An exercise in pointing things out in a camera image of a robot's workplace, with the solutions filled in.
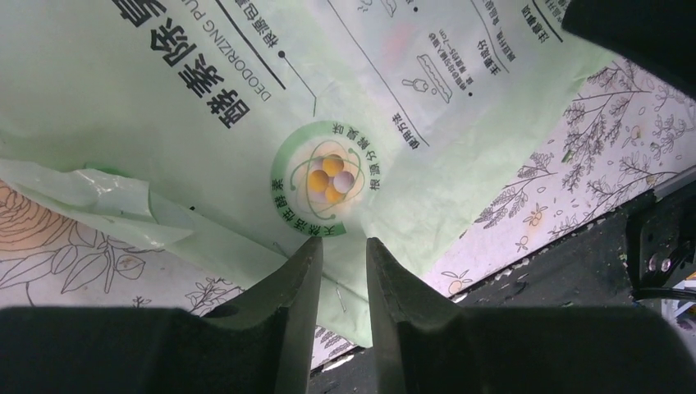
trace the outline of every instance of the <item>floral tablecloth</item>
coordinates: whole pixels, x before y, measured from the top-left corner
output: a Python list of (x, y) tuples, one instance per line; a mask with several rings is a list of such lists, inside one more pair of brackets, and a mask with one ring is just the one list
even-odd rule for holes
[[(424, 280), (453, 296), (696, 164), (696, 104), (623, 58), (588, 78), (546, 143)], [(240, 294), (0, 187), (0, 306), (130, 305), (205, 314)], [(315, 332), (313, 367), (353, 347)]]

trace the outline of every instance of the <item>yellow sphere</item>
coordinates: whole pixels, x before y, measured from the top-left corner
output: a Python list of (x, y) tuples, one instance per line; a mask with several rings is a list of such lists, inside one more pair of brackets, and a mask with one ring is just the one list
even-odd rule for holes
[(333, 185), (329, 185), (327, 187), (325, 195), (327, 197), (327, 201), (331, 204), (335, 204), (343, 199), (343, 194), (336, 191), (336, 188), (333, 187)]
[(328, 186), (328, 175), (322, 170), (312, 171), (309, 174), (309, 179), (307, 180), (309, 189), (312, 191), (317, 191), (322, 193), (327, 189)]
[(323, 160), (322, 169), (327, 175), (336, 176), (343, 171), (343, 159), (337, 154), (330, 154)]

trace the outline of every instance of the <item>circular logo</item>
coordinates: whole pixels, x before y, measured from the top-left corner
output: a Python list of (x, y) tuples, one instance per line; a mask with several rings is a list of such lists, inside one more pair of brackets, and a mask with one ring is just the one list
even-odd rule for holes
[(342, 219), (380, 187), (379, 156), (369, 136), (339, 121), (293, 132), (276, 153), (271, 196), (288, 226), (307, 236), (346, 233)]

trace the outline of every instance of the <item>green plastic bag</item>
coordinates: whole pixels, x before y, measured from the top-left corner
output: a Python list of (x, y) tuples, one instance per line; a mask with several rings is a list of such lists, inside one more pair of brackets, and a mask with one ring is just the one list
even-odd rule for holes
[(557, 3), (5, 1), (0, 178), (244, 287), (323, 236), (369, 346), (366, 238), (426, 273), (611, 60)]

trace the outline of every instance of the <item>screw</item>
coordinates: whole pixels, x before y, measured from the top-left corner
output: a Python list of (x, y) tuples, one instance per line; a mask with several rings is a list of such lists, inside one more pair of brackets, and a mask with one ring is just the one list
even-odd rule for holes
[(648, 271), (655, 271), (657, 269), (657, 255), (653, 254), (648, 261)]
[(672, 260), (664, 259), (662, 260), (662, 266), (660, 266), (660, 271), (666, 273), (672, 265)]

